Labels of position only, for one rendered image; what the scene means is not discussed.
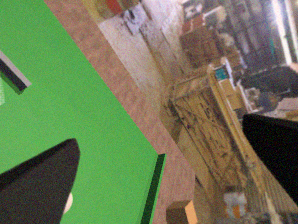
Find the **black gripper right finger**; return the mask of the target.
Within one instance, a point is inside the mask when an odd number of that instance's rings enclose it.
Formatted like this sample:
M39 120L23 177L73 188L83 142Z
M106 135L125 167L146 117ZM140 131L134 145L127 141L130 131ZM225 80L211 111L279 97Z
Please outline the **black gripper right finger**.
M298 121L245 114L242 132L272 176L298 206Z

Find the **green putting mat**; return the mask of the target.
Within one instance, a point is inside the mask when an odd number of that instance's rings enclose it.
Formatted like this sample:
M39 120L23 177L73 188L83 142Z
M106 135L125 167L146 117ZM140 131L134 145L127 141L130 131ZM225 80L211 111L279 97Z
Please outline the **green putting mat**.
M0 174L76 138L60 224L141 224L158 153L43 0L0 0L0 50L31 83L0 71Z

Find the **white golf ball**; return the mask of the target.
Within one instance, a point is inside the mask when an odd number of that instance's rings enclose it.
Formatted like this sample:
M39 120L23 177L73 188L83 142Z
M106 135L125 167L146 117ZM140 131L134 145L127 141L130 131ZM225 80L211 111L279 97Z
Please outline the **white golf ball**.
M67 201L67 204L66 204L66 207L65 207L65 210L64 210L63 214L65 214L69 210L69 208L71 206L71 203L72 203L72 200L73 200L73 196L72 196L72 192L71 192L71 195L69 195L69 198L68 198L68 201Z

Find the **brown block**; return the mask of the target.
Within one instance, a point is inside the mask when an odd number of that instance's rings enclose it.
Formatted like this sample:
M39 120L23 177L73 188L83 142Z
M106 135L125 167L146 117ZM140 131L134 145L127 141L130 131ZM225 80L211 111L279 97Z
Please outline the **brown block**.
M166 213L169 224L196 224L197 219L192 200L181 200L172 202Z

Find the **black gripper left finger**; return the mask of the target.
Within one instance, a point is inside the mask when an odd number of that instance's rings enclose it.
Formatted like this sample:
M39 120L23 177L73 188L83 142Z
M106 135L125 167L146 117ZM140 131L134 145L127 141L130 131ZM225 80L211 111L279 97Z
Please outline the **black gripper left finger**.
M0 224L60 224L80 156L71 138L0 174Z

